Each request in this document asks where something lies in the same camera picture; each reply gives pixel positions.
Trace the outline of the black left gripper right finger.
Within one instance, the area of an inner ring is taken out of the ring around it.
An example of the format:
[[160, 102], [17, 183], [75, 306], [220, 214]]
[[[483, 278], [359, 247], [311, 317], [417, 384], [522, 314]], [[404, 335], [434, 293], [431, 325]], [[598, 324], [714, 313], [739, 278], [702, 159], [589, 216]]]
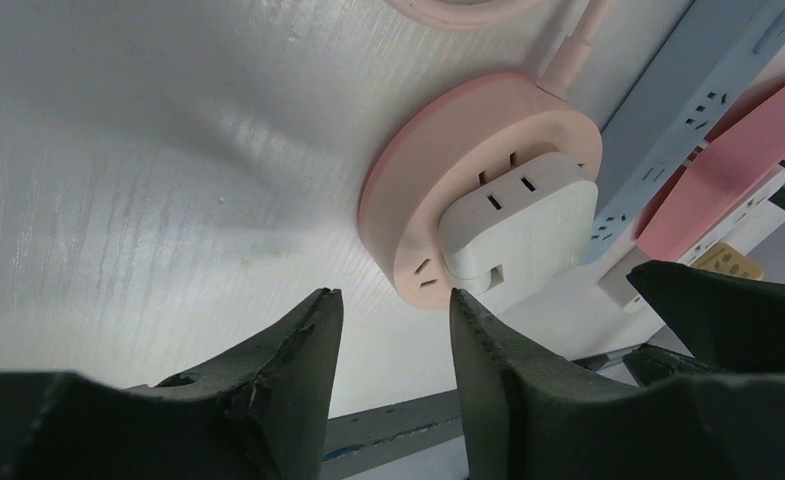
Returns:
[[474, 479], [785, 479], [785, 375], [634, 387], [551, 352], [466, 291], [449, 313]]

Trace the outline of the beige cube socket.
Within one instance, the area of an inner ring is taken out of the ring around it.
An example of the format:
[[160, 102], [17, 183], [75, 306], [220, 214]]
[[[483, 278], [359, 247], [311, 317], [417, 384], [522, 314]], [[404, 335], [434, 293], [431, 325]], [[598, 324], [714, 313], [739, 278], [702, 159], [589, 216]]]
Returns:
[[736, 278], [760, 281], [765, 269], [724, 242], [715, 244], [690, 264], [692, 268]]

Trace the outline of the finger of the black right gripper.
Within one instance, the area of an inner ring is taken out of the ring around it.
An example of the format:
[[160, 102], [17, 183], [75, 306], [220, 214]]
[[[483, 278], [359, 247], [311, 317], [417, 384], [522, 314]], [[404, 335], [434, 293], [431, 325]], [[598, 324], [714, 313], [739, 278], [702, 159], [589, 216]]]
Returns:
[[688, 351], [644, 344], [625, 355], [639, 385], [679, 374], [785, 374], [785, 284], [659, 260], [627, 279]]

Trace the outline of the white power strip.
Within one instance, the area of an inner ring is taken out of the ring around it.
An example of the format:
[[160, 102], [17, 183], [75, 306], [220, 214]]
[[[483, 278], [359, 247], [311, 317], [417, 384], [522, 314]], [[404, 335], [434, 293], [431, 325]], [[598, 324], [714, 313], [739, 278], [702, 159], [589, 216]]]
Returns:
[[[732, 208], [725, 217], [714, 224], [676, 262], [692, 266], [701, 255], [722, 241], [758, 206], [780, 190], [784, 183], [785, 168], [781, 165], [774, 166], [761, 182], [746, 194], [743, 200]], [[634, 267], [649, 260], [650, 257], [648, 255], [638, 247], [634, 247], [599, 280], [598, 287], [623, 311], [628, 313], [638, 311], [646, 305], [646, 302], [628, 282], [626, 276]]]

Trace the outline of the pink triangular power strip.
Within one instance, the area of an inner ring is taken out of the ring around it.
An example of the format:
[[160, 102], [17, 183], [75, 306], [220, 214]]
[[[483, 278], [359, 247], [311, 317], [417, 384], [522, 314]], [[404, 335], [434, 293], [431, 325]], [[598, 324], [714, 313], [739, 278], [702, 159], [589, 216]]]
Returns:
[[636, 245], [675, 261], [785, 160], [785, 86], [711, 142], [686, 168]]

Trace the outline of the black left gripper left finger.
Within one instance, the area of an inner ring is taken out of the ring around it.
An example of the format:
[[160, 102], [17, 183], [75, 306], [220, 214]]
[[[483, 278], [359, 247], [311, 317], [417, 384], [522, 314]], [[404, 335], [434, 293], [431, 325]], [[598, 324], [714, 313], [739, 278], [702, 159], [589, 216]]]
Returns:
[[316, 290], [154, 386], [0, 372], [0, 479], [315, 479], [343, 320]]

